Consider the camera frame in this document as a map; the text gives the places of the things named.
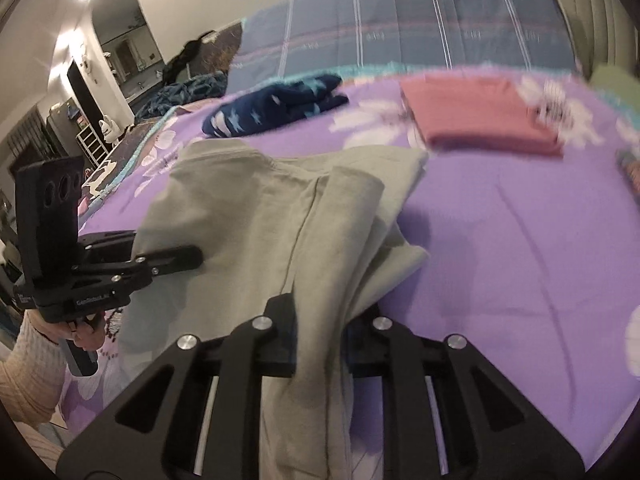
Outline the person's left hand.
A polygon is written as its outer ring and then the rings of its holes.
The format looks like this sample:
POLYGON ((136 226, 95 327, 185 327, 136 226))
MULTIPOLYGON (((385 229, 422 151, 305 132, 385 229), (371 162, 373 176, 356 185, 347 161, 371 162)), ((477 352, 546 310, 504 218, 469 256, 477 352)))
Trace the person's left hand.
POLYGON ((105 341, 104 313, 93 315, 89 321, 70 323, 48 323, 36 309, 25 312, 26 320, 44 338, 54 344, 62 339, 73 341, 76 347, 85 351, 98 351, 105 341))

